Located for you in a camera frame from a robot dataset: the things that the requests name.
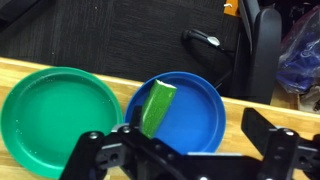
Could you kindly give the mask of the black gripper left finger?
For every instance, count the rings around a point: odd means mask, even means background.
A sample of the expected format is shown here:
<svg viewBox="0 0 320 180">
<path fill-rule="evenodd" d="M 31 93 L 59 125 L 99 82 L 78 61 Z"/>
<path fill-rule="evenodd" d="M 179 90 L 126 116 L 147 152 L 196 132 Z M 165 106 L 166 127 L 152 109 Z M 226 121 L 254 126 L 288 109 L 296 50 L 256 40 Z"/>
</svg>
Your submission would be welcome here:
<svg viewBox="0 0 320 180">
<path fill-rule="evenodd" d="M 135 129 L 140 129 L 142 127 L 142 107 L 135 106 L 133 109 L 130 126 Z"/>
</svg>

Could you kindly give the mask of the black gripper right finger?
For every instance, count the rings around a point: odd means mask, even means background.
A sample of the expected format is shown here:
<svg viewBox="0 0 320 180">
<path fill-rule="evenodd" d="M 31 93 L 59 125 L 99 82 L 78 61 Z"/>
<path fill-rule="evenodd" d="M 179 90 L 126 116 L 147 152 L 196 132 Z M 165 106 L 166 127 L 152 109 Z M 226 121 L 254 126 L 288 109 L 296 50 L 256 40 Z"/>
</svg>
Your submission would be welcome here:
<svg viewBox="0 0 320 180">
<path fill-rule="evenodd" d="M 242 116 L 241 130 L 259 153 L 264 156 L 269 138 L 277 128 L 254 108 L 245 108 Z"/>
</svg>

